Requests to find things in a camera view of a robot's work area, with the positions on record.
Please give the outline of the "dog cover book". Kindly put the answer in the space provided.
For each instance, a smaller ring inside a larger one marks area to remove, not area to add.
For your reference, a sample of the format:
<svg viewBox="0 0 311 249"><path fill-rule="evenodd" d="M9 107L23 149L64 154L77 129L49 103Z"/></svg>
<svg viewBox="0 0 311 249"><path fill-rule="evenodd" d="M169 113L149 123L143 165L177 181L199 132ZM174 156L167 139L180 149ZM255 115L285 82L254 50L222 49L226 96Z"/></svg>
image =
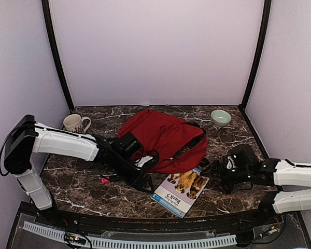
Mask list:
<svg viewBox="0 0 311 249"><path fill-rule="evenodd" d="M185 173L170 174L151 195L151 199L176 216L183 218L204 190L210 178L194 168Z"/></svg>

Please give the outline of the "red student backpack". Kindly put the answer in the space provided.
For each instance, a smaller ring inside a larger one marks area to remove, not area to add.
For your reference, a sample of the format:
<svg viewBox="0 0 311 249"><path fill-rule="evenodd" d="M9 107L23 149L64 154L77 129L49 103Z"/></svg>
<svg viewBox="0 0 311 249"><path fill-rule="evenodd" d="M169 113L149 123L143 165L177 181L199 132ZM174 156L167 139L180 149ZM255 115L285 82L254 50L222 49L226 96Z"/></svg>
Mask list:
<svg viewBox="0 0 311 249"><path fill-rule="evenodd" d="M145 163L148 172L175 174L199 165L207 152L206 131L195 122L176 116L143 110L124 123L117 134L132 133L143 146L132 159L154 156L156 163Z"/></svg>

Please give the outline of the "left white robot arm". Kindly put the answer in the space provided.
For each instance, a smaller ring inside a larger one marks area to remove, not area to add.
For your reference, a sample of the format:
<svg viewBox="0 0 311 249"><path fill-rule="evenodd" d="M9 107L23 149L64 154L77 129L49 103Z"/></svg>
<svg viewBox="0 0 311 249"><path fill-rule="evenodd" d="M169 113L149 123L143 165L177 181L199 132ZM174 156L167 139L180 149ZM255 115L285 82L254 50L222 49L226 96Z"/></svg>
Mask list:
<svg viewBox="0 0 311 249"><path fill-rule="evenodd" d="M45 187L31 161L33 153L55 154L83 159L112 167L134 189L153 193L151 176L132 157L142 149L132 133L121 138L78 134L55 129L35 121L33 115L25 115L6 136L0 149L2 176L12 174L32 199L42 217L51 226L59 226L63 215L54 208L54 198Z"/></svg>

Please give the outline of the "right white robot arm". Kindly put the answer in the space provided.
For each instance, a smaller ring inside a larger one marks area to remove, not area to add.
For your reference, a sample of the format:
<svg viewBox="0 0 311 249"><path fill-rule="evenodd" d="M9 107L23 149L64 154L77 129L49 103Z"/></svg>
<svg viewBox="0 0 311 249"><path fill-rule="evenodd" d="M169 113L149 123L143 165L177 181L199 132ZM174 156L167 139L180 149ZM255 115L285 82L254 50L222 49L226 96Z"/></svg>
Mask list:
<svg viewBox="0 0 311 249"><path fill-rule="evenodd" d="M299 191L267 192L254 214L259 225L265 225L276 214L311 210L311 163L267 158L260 161L248 144L235 146L222 161L203 158L202 176L220 180L218 190L230 194L238 183L265 186L301 186Z"/></svg>

